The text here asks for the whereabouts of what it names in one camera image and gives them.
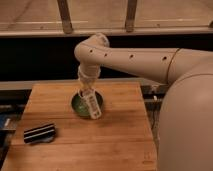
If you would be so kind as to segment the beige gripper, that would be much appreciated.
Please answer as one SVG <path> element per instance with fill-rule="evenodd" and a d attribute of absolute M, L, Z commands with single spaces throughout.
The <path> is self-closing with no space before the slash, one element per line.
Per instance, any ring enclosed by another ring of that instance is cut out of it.
<path fill-rule="evenodd" d="M 100 68 L 96 66 L 79 66 L 78 80 L 81 84 L 81 89 L 78 91 L 80 98 L 86 96 L 86 89 L 91 89 L 95 81 L 100 76 Z"/>

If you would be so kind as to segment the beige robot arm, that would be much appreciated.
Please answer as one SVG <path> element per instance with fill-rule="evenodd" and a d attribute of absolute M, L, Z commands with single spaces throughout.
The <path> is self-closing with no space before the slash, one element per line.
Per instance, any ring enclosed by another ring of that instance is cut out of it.
<path fill-rule="evenodd" d="M 213 52 L 112 48 L 99 33 L 75 46 L 78 77 L 92 84 L 107 67 L 168 84 L 159 117 L 157 171 L 213 171 Z"/>

